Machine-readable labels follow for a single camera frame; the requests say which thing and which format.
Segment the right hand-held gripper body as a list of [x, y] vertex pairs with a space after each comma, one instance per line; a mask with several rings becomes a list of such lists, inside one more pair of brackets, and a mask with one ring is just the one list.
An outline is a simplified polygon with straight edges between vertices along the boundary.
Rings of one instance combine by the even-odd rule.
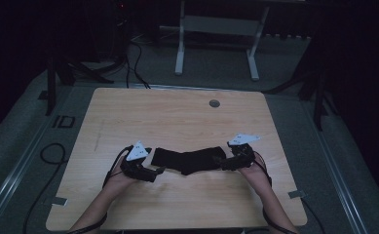
[[260, 136], [241, 133], [236, 134], [229, 140], [227, 146], [234, 146], [234, 152], [231, 157], [223, 160], [224, 171], [235, 171], [249, 167], [255, 159], [254, 150], [249, 144], [257, 140], [260, 140]]

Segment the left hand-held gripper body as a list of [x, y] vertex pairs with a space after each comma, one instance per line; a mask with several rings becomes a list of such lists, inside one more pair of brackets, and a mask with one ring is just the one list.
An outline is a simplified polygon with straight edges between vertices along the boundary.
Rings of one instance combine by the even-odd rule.
[[147, 169], [142, 165], [149, 154], [145, 151], [145, 147], [141, 141], [139, 140], [134, 145], [128, 147], [127, 151], [128, 153], [121, 164], [123, 173], [130, 178], [154, 182], [157, 177], [156, 170]]

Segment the black sock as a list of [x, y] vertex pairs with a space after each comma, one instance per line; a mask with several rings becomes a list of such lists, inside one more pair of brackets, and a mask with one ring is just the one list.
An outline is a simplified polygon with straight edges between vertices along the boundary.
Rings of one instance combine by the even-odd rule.
[[225, 152], [219, 146], [184, 153], [188, 154], [189, 169], [191, 174], [202, 171], [217, 170], [219, 167], [214, 163], [213, 157], [220, 157], [222, 160], [226, 158]]
[[187, 153], [180, 153], [163, 148], [156, 148], [151, 164], [153, 166], [165, 167], [167, 169], [179, 171], [185, 176], [191, 174]]

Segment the person's left hand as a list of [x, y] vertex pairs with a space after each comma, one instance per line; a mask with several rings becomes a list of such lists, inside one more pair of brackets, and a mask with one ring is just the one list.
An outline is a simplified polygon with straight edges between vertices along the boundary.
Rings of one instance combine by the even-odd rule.
[[110, 170], [107, 180], [103, 184], [102, 190], [108, 193], [111, 197], [117, 197], [124, 192], [128, 187], [136, 182], [136, 179], [124, 175], [121, 164], [124, 161], [124, 156], [121, 156], [115, 166]]

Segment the person's right hand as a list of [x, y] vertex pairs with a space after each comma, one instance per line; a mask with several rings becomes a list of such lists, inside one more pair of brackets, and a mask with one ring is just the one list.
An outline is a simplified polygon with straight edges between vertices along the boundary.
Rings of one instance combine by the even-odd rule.
[[255, 152], [254, 156], [255, 159], [251, 165], [239, 169], [239, 172], [255, 191], [261, 192], [264, 189], [270, 188], [271, 182], [261, 155]]

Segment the black metal stand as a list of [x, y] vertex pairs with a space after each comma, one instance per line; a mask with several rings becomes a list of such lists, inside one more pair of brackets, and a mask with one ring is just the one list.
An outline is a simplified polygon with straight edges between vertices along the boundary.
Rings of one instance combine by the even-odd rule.
[[334, 109], [331, 102], [324, 94], [327, 77], [328, 69], [322, 64], [310, 65], [309, 67], [298, 65], [289, 80], [275, 88], [262, 91], [262, 94], [275, 95], [301, 83], [302, 86], [298, 92], [298, 97], [300, 100], [309, 100], [311, 97], [315, 97], [313, 122], [317, 130], [322, 131], [322, 116], [325, 113], [323, 103], [326, 102], [332, 109]]
[[119, 67], [120, 63], [115, 61], [107, 66], [91, 69], [75, 58], [67, 55], [56, 54], [48, 56], [46, 66], [47, 90], [41, 93], [39, 99], [44, 99], [47, 102], [46, 115], [50, 116], [57, 104], [57, 77], [59, 77], [63, 84], [73, 85], [76, 82], [76, 79], [74, 78], [72, 70], [75, 69], [83, 73], [86, 77], [90, 77], [97, 82], [112, 84], [112, 81], [104, 78], [102, 74]]

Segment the metal floor rail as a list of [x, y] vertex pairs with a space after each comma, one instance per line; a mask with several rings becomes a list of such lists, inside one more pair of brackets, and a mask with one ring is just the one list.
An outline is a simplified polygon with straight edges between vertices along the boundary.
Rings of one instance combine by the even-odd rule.
[[337, 196], [343, 207], [348, 222], [353, 230], [353, 233], [368, 234], [365, 223], [360, 215], [359, 208], [354, 200], [354, 197], [349, 189], [347, 182], [345, 181], [341, 171], [339, 170], [339, 167], [326, 141], [323, 131], [320, 131], [314, 123], [313, 115], [311, 113], [311, 104], [307, 101], [301, 101], [301, 106], [306, 115], [307, 121], [310, 123], [315, 133], [316, 140], [321, 146], [321, 152], [325, 161], [326, 169], [332, 180]]
[[50, 116], [42, 90], [29, 88], [0, 124], [0, 234], [62, 234], [46, 228], [50, 200], [57, 193], [64, 166], [44, 161], [61, 158], [59, 147], [73, 146], [76, 129], [57, 128], [59, 116], [78, 120], [73, 108], [75, 89], [57, 89], [57, 104]]

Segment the white metal desk frame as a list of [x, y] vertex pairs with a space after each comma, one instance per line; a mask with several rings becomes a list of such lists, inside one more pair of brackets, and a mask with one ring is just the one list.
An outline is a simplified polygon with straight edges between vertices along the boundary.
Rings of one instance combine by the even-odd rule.
[[202, 32], [210, 34], [249, 36], [253, 43], [246, 50], [246, 60], [252, 81], [259, 80], [258, 67], [255, 60], [260, 38], [262, 37], [264, 25], [269, 15], [270, 7], [264, 6], [260, 11], [260, 19], [227, 19], [187, 15], [185, 5], [187, 0], [179, 0], [179, 25], [178, 25], [178, 47], [175, 60], [174, 74], [180, 76], [183, 73], [185, 58], [185, 33]]

